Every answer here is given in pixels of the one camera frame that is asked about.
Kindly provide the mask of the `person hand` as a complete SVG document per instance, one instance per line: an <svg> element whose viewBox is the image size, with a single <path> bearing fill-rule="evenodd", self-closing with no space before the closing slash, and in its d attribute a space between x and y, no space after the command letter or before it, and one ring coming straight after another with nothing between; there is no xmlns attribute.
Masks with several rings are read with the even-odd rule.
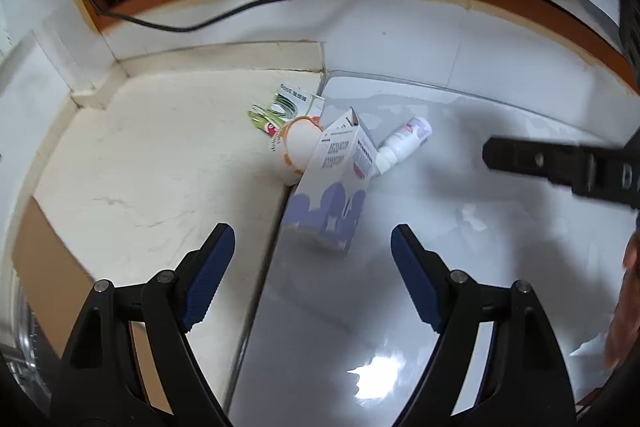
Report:
<svg viewBox="0 0 640 427"><path fill-rule="evenodd" d="M605 365L614 369L626 360L639 336L639 235L629 239L623 259L625 274L605 343Z"/></svg>

